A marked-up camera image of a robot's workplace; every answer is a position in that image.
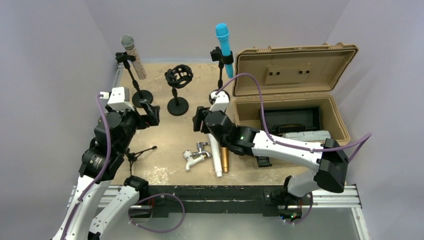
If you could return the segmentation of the black tripod shock mount stand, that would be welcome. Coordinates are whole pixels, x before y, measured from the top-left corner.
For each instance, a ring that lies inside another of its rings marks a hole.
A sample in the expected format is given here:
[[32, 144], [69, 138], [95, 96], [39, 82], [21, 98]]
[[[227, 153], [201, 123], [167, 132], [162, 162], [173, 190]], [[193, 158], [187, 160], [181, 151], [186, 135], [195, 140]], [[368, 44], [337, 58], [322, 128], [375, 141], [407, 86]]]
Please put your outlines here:
[[157, 148], [158, 146], [154, 145], [150, 148], [147, 148], [138, 152], [130, 152], [130, 149], [128, 148], [125, 153], [125, 156], [127, 157], [127, 160], [129, 162], [129, 175], [133, 176], [133, 165], [143, 153], [156, 150]]

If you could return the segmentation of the gold microphone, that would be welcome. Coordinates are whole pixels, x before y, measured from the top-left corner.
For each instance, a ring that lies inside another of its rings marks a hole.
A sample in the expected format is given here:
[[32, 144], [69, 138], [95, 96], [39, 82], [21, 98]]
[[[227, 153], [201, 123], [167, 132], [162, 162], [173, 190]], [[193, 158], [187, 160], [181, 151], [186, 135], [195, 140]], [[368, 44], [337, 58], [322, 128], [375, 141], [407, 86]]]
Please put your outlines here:
[[221, 147], [221, 166], [222, 166], [222, 172], [228, 173], [230, 169], [229, 164], [229, 151], [226, 147]]

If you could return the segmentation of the white microphone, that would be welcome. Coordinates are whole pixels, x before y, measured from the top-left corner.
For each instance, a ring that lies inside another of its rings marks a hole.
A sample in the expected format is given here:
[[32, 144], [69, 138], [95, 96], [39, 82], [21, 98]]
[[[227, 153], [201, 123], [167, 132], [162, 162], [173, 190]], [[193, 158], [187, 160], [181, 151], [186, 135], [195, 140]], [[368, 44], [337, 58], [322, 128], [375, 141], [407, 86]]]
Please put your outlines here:
[[207, 136], [210, 142], [211, 154], [212, 154], [213, 164], [214, 164], [214, 171], [215, 171], [216, 177], [220, 178], [223, 176], [220, 146], [212, 134], [208, 133]]

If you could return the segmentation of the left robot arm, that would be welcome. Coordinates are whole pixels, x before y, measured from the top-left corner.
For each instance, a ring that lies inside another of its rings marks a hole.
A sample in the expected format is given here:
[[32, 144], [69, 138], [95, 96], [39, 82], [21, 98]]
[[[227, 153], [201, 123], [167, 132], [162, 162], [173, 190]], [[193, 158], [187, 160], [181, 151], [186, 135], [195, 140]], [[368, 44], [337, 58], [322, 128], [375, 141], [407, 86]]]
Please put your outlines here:
[[122, 192], [97, 211], [124, 157], [131, 157], [129, 145], [136, 131], [160, 123], [160, 106], [141, 100], [146, 112], [141, 115], [128, 101], [121, 103], [121, 111], [109, 105], [97, 106], [100, 119], [94, 129], [95, 137], [82, 155], [75, 195], [53, 237], [55, 240], [103, 240], [132, 204], [142, 205], [149, 199], [148, 182], [130, 176], [124, 181]]

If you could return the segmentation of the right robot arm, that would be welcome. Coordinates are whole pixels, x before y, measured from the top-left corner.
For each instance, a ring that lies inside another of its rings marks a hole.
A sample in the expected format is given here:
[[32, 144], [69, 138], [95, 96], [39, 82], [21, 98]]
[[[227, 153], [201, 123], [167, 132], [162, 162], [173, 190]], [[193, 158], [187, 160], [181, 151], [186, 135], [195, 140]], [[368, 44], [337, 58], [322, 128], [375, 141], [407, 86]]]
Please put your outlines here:
[[280, 196], [288, 204], [309, 192], [323, 189], [343, 193], [349, 158], [337, 141], [304, 142], [274, 136], [257, 128], [234, 124], [225, 112], [198, 107], [192, 118], [193, 130], [211, 134], [221, 147], [238, 156], [268, 157], [307, 168], [288, 176]]

